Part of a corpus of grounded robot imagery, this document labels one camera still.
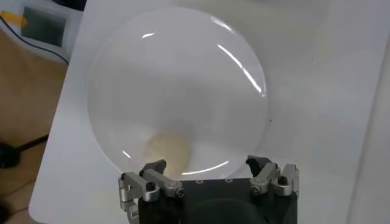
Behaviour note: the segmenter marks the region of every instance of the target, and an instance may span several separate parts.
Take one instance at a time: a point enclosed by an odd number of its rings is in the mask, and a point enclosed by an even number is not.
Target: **black cable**
[[[11,215],[15,215],[15,214],[17,214],[17,213],[19,213],[19,212],[23,212],[23,211],[26,211],[26,210],[28,210],[29,209],[29,207],[25,207],[25,208],[22,208],[22,209],[18,209],[18,210],[16,210],[16,211],[13,211],[12,213],[11,213]]]
[[[23,188],[27,187],[28,185],[30,185],[30,184],[32,184],[32,183],[34,183],[34,182],[35,182],[35,179],[34,179],[34,180],[30,180],[30,181],[28,181],[28,182],[22,184],[21,186],[19,186],[19,187],[16,188],[15,190],[13,190],[13,191],[11,191],[11,192],[8,192],[8,193],[6,193],[6,194],[4,194],[4,195],[0,195],[0,198],[5,198],[5,197],[8,197],[8,196],[10,196],[10,195],[13,195],[14,193],[16,193],[16,192],[22,190]]]
[[[8,30],[10,30],[11,33],[13,33],[13,34],[14,34],[19,40],[21,40],[23,43],[26,43],[27,45],[30,45],[30,46],[35,47],[35,48],[37,48],[37,49],[40,49],[40,50],[43,50],[43,51],[52,53],[52,54],[58,56],[59,58],[61,58],[61,59],[65,62],[65,64],[69,65],[69,62],[67,61],[67,59],[65,59],[64,57],[62,57],[60,54],[58,54],[58,53],[56,53],[56,52],[54,52],[54,51],[52,51],[52,50],[49,50],[49,49],[46,49],[46,48],[43,48],[43,47],[34,45],[34,44],[29,43],[29,42],[27,42],[26,40],[24,40],[23,38],[21,38],[21,37],[20,37],[20,36],[11,28],[11,27],[10,27],[10,25],[4,20],[4,18],[3,18],[2,16],[0,16],[0,19],[1,19],[1,21],[4,23],[4,25],[8,28]],[[26,144],[24,144],[24,145],[19,146],[18,149],[20,150],[20,152],[23,152],[23,151],[25,151],[25,150],[27,150],[27,149],[30,149],[30,148],[32,148],[32,147],[38,145],[38,144],[41,144],[41,143],[47,141],[47,140],[48,140],[48,137],[49,137],[49,135],[42,136],[42,137],[37,138],[37,139],[35,139],[35,140],[31,141],[31,142],[28,142],[28,143],[26,143]]]
[[[23,151],[30,149],[36,145],[39,145],[41,143],[46,142],[48,140],[48,138],[49,138],[49,135],[42,136],[40,138],[32,140],[31,142],[27,142],[26,144],[23,144],[23,145],[17,147],[16,149],[19,150],[19,152],[23,152]]]
[[[59,58],[61,58],[61,59],[65,62],[65,64],[69,65],[69,62],[67,61],[67,59],[65,59],[64,57],[62,57],[60,54],[58,54],[58,53],[56,53],[56,52],[54,52],[54,51],[52,51],[52,50],[49,50],[49,49],[46,49],[46,48],[43,48],[43,47],[34,45],[34,44],[29,43],[29,42],[27,42],[26,40],[24,40],[23,38],[21,38],[21,37],[20,37],[20,36],[11,28],[11,27],[10,27],[10,25],[4,20],[4,18],[3,18],[2,16],[0,16],[0,19],[1,19],[1,21],[4,23],[4,25],[8,28],[8,30],[10,30],[10,31],[11,31],[19,40],[21,40],[23,43],[26,43],[26,44],[28,44],[28,45],[30,45],[30,46],[32,46],[32,47],[38,48],[38,49],[40,49],[40,50],[43,50],[43,51],[52,53],[52,54],[58,56]]]

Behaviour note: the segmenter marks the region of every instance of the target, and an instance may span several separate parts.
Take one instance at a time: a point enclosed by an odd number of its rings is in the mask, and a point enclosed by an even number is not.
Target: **bolt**
[[[252,187],[250,187],[250,193],[251,193],[252,195],[254,195],[254,196],[257,196],[257,195],[260,194],[260,190],[259,190],[258,187],[252,186]]]
[[[178,198],[184,197],[184,189],[183,189],[182,187],[178,187],[178,188],[175,190],[175,195],[176,195],[176,197],[178,197]]]
[[[278,177],[278,184],[282,186],[286,186],[288,184],[287,177],[285,176]]]
[[[153,181],[147,182],[146,183],[146,190],[147,191],[154,191],[154,190],[156,190],[156,184]]]

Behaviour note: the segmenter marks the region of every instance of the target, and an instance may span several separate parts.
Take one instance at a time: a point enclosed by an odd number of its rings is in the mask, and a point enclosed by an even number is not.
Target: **white table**
[[[88,1],[30,203],[32,218],[127,223],[118,200],[121,171],[89,124],[87,72],[117,28],[169,5],[210,13],[248,41],[268,82],[272,122],[261,155],[299,166],[299,223],[344,223],[390,30],[387,0]]]

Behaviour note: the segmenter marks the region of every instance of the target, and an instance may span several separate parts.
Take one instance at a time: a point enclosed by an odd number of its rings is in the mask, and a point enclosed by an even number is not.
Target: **wooden floor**
[[[66,66],[24,50],[1,29],[0,49],[0,142],[18,146],[49,133]],[[44,147],[23,152],[16,168],[0,169],[0,201],[17,212],[7,224],[31,223],[23,209],[28,207]]]

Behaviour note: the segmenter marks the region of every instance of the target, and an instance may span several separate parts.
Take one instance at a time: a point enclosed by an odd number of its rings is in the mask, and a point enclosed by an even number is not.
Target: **yellow sticky note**
[[[27,25],[25,17],[9,11],[1,11],[0,16],[9,24],[24,27]]]

